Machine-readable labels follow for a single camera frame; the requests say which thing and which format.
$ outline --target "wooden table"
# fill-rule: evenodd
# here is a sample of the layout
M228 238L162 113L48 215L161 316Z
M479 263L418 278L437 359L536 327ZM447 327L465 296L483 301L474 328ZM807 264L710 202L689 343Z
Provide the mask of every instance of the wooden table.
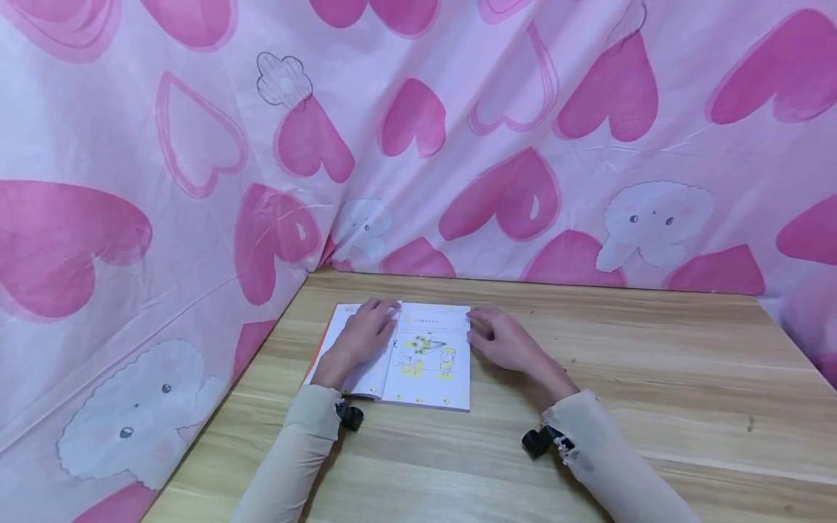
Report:
M146 523L229 521L332 307L370 295L518 316L706 522L837 521L837 396L753 298L327 270L294 298ZM521 448L540 417L519 377L471 365L470 413L363 403L307 520L608 520L553 457L532 462Z

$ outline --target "fabric backdrop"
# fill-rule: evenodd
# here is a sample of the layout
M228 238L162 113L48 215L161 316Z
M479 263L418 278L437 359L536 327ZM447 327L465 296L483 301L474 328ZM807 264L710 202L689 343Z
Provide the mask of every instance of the fabric backdrop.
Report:
M837 382L830 0L0 0L0 512L135 523L321 263L758 296Z

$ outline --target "open book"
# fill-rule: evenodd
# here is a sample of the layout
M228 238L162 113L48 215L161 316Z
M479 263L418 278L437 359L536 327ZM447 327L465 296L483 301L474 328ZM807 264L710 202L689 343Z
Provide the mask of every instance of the open book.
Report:
M339 304L311 362L310 383L320 358L361 304ZM347 396L387 403L470 410L470 328L468 306L402 303L398 326L387 349L356 369L343 384Z

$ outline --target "pink heart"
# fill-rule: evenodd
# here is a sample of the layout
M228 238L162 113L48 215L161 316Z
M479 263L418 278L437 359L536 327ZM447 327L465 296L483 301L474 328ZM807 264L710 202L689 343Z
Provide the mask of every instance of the pink heart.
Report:
M628 286L621 268L609 273L596 269L596 256L601 248L602 244L589 234L564 231L535 254L521 279L555 285Z
M532 0L478 0L477 9L487 23L500 23L532 3Z
M814 365L823 373L831 387L837 388L837 351L820 354L814 358Z
M423 236L404 245L381 260L385 274L410 274L435 278L456 278L450 260Z
M288 111L274 137L274 156L283 170L309 177L326 168L337 183L349 179L355 157L314 96Z
M174 104L172 87L178 94ZM172 120L178 125L172 126ZM241 128L169 71L163 72L157 89L157 134L168 171L191 197L206 198L218 184L218 175L237 174L247 164L247 140ZM232 164L213 159L225 152L234 156Z
M247 368L247 364L253 359L256 351L264 343L264 340L267 339L267 336L270 335L277 321L279 321L279 318L275 320L257 321L255 323L245 323L241 327L239 342L235 346L233 375L229 381L230 383L235 383L241 377L242 372Z
M421 36L439 14L439 0L309 0L320 19L333 28L345 29L363 15L367 3L396 34Z
M808 121L837 101L837 29L813 9L802 9L756 42L715 88L706 117L731 124L773 98L785 123Z
M126 267L145 257L151 224L107 192L64 183L0 180L0 290L20 315L56 320L90 301L94 259Z
M195 51L226 44L238 24L238 0L141 0L160 27Z
M527 240L552 225L560 207L555 173L527 147L472 180L445 209L439 232L452 241L475 233L496 215L509 238Z
M295 264L319 246L320 229L299 200L260 183L244 193L233 251L239 285L248 302L263 305L273 296L274 257Z
M427 85L408 78L383 117L378 142L383 154L398 156L416 140L418 155L430 158L444 145L444 105Z
M762 270L746 244L687 261L666 276L663 286L668 290L727 295L764 294Z
M552 66L552 58L534 23L528 25L526 35L528 40L521 41L518 50L531 54L537 66L533 67L526 57L506 60L505 69L497 73L468 114L468 125L475 134L487 135L502 124L514 132L531 131L549 116L555 106L558 100L558 77ZM534 69L540 72L540 82L533 82L530 78ZM501 113L494 120L483 122L480 119L480 108L488 106L490 110L492 105L498 105L503 111L513 105L523 105L528 116L512 117Z
M135 481L91 506L73 523L136 523L146 514L158 493L158 490Z
M776 248L785 256L837 265L837 194L815 203L782 227Z
M54 57L87 63L110 46L119 27L120 0L0 0L18 31Z
M609 119L619 141L645 135L657 118L657 81L642 34L637 32L604 51L552 123L556 135L584 137Z

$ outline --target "beige sleeve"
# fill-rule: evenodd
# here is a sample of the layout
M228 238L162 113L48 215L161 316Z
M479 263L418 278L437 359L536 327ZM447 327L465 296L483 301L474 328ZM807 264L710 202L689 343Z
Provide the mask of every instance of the beige sleeve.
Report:
M616 523L692 523L688 504L631 448L590 391L565 397L543 413L575 448L564 464Z
M273 447L244 492L232 523L296 523L322 462L337 440L341 394L303 385Z

